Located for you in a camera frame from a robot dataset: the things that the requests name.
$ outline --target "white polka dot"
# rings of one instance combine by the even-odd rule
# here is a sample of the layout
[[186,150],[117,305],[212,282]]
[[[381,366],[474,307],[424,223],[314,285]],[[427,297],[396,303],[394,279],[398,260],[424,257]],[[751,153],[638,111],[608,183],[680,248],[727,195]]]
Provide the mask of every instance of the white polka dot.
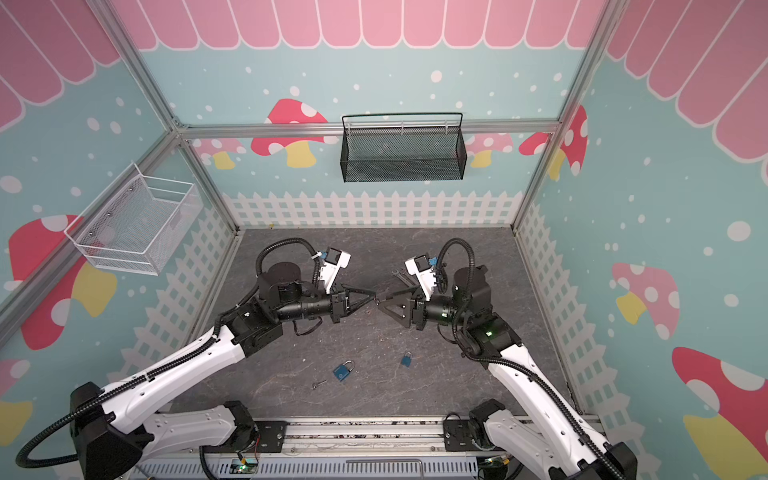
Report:
[[11,377],[20,379],[29,370],[29,360],[19,360],[11,367]]
[[58,326],[64,326],[67,324],[69,318],[69,304],[72,299],[65,298],[59,300],[51,309],[51,320]]
[[3,288],[9,292],[12,292],[13,290],[16,290],[16,287],[21,284],[22,284],[21,280],[9,280],[3,283]]
[[0,188],[10,194],[17,194],[22,191],[22,183],[16,177],[6,175],[0,177]]
[[670,330],[667,328],[666,325],[658,324],[656,325],[656,333],[659,335],[659,338],[662,340],[669,340],[670,338]]
[[317,110],[307,104],[301,104],[301,113],[305,114],[307,117],[314,117],[317,115]]
[[746,372],[729,363],[720,362],[720,368],[723,370],[725,377],[742,390],[754,392],[755,390],[761,389],[765,383],[763,377]]
[[752,228],[747,222],[739,220],[728,227],[728,238],[734,242],[742,242],[750,237]]
[[675,309],[680,309],[680,294],[678,292],[672,292],[667,296],[667,302]]
[[645,289],[644,295],[645,299],[651,303],[654,303],[659,299],[659,293],[652,286],[649,286],[647,289]]
[[728,293],[725,298],[725,304],[728,306],[737,306],[739,305],[739,297],[733,295],[732,293]]
[[715,412],[720,411],[720,399],[717,398],[717,394],[712,387],[699,379],[690,380],[686,385],[691,392],[695,393],[696,396],[709,405],[712,410]]

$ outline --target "mushroom illustration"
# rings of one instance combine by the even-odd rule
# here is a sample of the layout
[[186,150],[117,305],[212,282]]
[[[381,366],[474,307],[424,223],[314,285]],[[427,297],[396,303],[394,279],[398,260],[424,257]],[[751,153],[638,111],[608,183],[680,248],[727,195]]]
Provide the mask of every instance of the mushroom illustration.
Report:
[[523,143],[520,144],[518,150],[523,155],[539,155],[547,147],[548,141],[549,134],[539,131],[526,138]]
[[669,339],[680,319],[680,296],[672,275],[661,268],[629,263],[614,263],[612,272],[611,288],[618,284],[629,290],[616,299],[624,319],[634,325],[647,310],[659,337]]
[[685,385],[716,415],[683,417],[704,461],[723,480],[768,472],[768,382],[706,353],[677,347],[672,365]]
[[[547,140],[546,135],[547,134],[538,132],[525,139],[522,145],[520,145],[520,153],[523,155],[533,155],[543,151],[543,145],[545,145]],[[584,156],[586,154],[587,111],[584,107],[579,105],[579,108],[576,111],[576,116],[571,122],[571,127],[565,132],[563,143],[560,144],[560,148],[554,155],[552,164],[549,166],[549,177],[554,181],[560,180],[560,168],[566,158],[568,159],[568,164],[571,166],[571,173],[575,177],[584,166]]]
[[[75,215],[55,215],[34,220],[16,230],[8,239],[14,280],[6,283],[6,288],[24,281],[63,241],[64,228],[75,219]],[[94,268],[85,257],[78,259],[22,324],[25,343],[33,350],[49,347],[64,331],[73,299],[96,317],[104,312],[117,288],[118,278],[113,273]]]
[[492,151],[503,151],[508,154],[515,149],[509,134],[472,135],[464,145],[467,146],[469,153],[475,154],[475,159],[470,165],[472,168],[488,167],[491,164]]
[[227,152],[246,152],[243,144],[236,138],[198,138],[192,142],[192,146],[204,164],[210,165],[210,159],[214,159],[214,165],[219,170],[232,170],[235,163]]
[[[292,98],[278,101],[264,123],[267,124],[325,124],[328,121],[317,110]],[[338,143],[337,137],[285,137],[254,138],[250,149],[257,155],[266,157],[281,151],[288,152],[288,166],[292,168],[312,167],[317,159],[310,151],[310,141],[323,144]]]

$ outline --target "light blue wall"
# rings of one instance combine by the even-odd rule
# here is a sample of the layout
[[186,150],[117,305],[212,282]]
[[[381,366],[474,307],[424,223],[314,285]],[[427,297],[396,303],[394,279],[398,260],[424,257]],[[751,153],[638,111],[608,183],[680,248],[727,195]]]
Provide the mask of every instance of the light blue wall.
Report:
[[[568,332],[564,322],[574,318],[570,313],[568,320],[551,316],[566,368],[578,378],[587,410],[601,415],[609,438],[633,439],[637,453],[650,455],[641,459],[641,478],[655,472],[662,479],[714,480],[719,477],[707,464],[713,459],[699,452],[684,416],[717,413],[686,387],[672,354],[685,347],[768,377],[768,187],[758,164],[732,160],[715,145],[710,128],[691,127],[674,101],[658,100],[646,81],[633,79],[621,63],[605,59],[589,88],[583,101],[590,141],[584,166],[576,177],[563,170],[559,181],[545,181],[523,226],[527,254],[533,264],[539,231],[556,242],[550,243],[554,267],[561,262],[559,271],[569,285],[565,295],[575,295],[586,320]],[[536,226],[542,217],[544,226]],[[745,240],[729,238],[729,226],[737,221],[751,227]],[[542,293],[549,285],[538,274],[546,277],[546,263],[534,268]],[[657,334],[648,312],[636,325],[624,319],[617,298],[627,291],[615,283],[615,263],[663,269],[674,278],[680,320],[671,338]],[[726,295],[737,296],[737,306],[729,306],[733,302]],[[549,313],[557,308],[546,306]],[[601,372],[591,365],[593,359]],[[721,375],[716,370],[703,374]],[[720,398],[723,404],[738,401]],[[764,406],[744,415],[764,425]],[[702,436],[714,441],[717,435],[722,433]],[[724,461],[735,471],[745,458],[746,452],[738,452]]]

